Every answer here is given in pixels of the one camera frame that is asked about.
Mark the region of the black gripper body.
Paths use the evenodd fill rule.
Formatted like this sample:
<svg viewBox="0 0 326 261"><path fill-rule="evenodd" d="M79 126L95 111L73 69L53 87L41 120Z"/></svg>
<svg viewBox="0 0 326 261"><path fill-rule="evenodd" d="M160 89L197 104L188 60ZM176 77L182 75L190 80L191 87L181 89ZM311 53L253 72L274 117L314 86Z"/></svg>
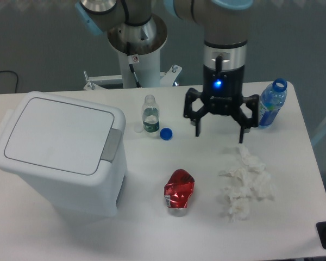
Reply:
<svg viewBox="0 0 326 261"><path fill-rule="evenodd" d="M244 72L244 66L221 73L203 66L202 102L208 112L216 115L240 113Z"/></svg>

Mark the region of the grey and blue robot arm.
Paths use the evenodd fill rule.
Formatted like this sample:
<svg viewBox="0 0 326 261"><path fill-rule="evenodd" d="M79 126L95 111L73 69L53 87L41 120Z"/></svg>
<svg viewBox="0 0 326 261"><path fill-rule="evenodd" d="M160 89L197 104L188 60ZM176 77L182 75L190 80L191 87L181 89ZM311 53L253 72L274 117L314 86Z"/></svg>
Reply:
<svg viewBox="0 0 326 261"><path fill-rule="evenodd" d="M200 132L206 114L231 116L244 134L259 124L259 96L242 94L248 25L252 1L165 1L173 16L204 29L203 90L185 95L184 117ZM107 33L112 47L124 55L122 77L130 88L143 87L148 72L135 64L166 42L167 28L152 12L151 1L77 1L88 29Z"/></svg>

